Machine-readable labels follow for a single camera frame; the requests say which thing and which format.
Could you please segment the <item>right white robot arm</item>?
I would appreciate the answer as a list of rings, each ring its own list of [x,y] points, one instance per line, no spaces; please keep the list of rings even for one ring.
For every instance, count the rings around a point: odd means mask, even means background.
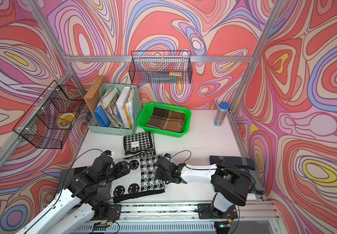
[[[203,183],[215,189],[211,203],[200,203],[194,210],[199,219],[238,218],[239,208],[247,203],[247,197],[254,182],[253,177],[236,166],[219,160],[209,166],[193,166],[186,163],[178,165],[165,157],[160,157],[154,164],[155,178],[166,184]]]

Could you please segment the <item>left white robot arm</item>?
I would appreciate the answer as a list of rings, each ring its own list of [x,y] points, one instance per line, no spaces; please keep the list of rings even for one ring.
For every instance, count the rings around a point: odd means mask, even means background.
[[[106,151],[93,164],[72,176],[59,195],[23,227],[20,234],[69,234],[94,217],[118,216],[107,199],[98,195],[98,187],[112,183],[130,173],[132,165],[126,161],[115,163]]]

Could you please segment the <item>grey black checked scarf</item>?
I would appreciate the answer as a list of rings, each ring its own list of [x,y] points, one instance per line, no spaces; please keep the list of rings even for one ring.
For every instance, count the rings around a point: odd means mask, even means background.
[[[70,181],[70,179],[82,172],[83,170],[87,169],[87,167],[77,167],[77,168],[71,168],[68,170],[63,170],[60,174],[60,181],[58,184],[58,189],[56,191],[56,196],[62,191],[63,186],[65,183]],[[105,184],[99,184],[97,187],[97,194],[95,196],[96,198],[100,200],[110,200],[111,199],[111,184],[110,183],[105,183]]]

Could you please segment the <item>smiley houndstooth scarf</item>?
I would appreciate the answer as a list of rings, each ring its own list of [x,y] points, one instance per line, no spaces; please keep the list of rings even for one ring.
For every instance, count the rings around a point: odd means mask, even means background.
[[[129,199],[161,194],[165,191],[163,181],[155,178],[155,163],[160,155],[127,160],[130,173],[112,182],[111,196],[114,203]]]

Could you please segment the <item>brown plaid scarf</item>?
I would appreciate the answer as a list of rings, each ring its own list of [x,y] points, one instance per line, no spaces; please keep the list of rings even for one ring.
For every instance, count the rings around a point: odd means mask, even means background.
[[[186,115],[155,107],[146,126],[175,133],[182,133]]]

